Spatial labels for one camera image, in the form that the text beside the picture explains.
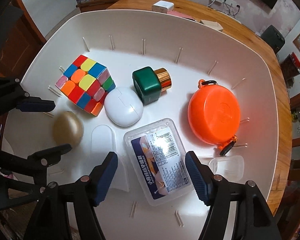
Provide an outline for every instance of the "wooden cabinet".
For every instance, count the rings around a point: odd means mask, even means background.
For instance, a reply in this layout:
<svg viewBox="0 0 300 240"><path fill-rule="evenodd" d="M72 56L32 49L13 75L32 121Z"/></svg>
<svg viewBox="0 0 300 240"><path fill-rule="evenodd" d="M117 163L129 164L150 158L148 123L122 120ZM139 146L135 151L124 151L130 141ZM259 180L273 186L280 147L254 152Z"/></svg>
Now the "wooden cabinet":
<svg viewBox="0 0 300 240"><path fill-rule="evenodd" d="M46 40L26 11L22 0L13 0L12 5L24 14L9 33L0 53L0 76L21 79Z"/></svg>

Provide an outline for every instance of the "transparent plastic container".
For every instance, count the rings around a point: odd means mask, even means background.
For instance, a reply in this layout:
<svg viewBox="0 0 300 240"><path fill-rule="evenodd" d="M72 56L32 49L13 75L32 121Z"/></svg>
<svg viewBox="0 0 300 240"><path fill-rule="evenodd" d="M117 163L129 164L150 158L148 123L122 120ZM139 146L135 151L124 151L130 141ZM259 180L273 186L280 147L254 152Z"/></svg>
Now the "transparent plastic container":
<svg viewBox="0 0 300 240"><path fill-rule="evenodd" d="M220 174L230 182L238 182L243 177L244 160L240 155L198 157L202 164L208 165L213 174Z"/></svg>
<svg viewBox="0 0 300 240"><path fill-rule="evenodd" d="M129 131L124 141L150 205L166 203L194 189L184 164L186 151L171 119Z"/></svg>

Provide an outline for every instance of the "rubik's cube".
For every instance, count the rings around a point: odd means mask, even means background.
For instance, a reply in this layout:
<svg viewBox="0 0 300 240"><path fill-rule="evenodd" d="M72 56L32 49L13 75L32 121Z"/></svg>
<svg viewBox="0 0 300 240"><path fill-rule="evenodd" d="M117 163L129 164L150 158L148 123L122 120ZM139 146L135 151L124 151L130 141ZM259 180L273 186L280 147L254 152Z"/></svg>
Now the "rubik's cube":
<svg viewBox="0 0 300 240"><path fill-rule="evenodd" d="M105 66L80 55L57 81L56 87L77 106L98 116L106 95L115 84Z"/></svg>

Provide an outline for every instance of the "silver bolt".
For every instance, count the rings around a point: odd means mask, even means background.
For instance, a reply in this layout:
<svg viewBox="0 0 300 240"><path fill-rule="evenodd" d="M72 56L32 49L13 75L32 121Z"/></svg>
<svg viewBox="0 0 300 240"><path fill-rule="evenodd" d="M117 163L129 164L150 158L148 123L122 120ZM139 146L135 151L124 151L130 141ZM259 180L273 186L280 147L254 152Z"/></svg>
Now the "silver bolt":
<svg viewBox="0 0 300 240"><path fill-rule="evenodd" d="M47 166L48 165L48 161L46 159L41 159L41 164L43 166Z"/></svg>
<svg viewBox="0 0 300 240"><path fill-rule="evenodd" d="M219 175L219 174L214 175L213 178L214 178L216 181L221 181L221 180L222 180L222 176Z"/></svg>
<svg viewBox="0 0 300 240"><path fill-rule="evenodd" d="M85 176L82 176L82 177L80 178L80 180L81 180L82 182L87 182L87 181L90 180L90 177L87 176L87 175L85 175Z"/></svg>
<svg viewBox="0 0 300 240"><path fill-rule="evenodd" d="M254 187L256 185L256 183L253 180L248 180L248 185L250 187Z"/></svg>
<svg viewBox="0 0 300 240"><path fill-rule="evenodd" d="M54 188L57 184L53 181L48 184L49 188Z"/></svg>

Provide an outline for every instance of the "green perfume bottle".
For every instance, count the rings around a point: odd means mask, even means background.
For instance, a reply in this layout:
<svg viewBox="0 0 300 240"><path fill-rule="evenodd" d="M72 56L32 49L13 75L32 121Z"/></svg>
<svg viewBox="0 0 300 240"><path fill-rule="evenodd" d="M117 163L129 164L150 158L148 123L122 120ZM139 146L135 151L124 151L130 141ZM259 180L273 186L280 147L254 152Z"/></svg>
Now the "green perfume bottle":
<svg viewBox="0 0 300 240"><path fill-rule="evenodd" d="M144 105L159 99L161 92L171 87L171 78L164 68L144 67L132 73L133 85Z"/></svg>

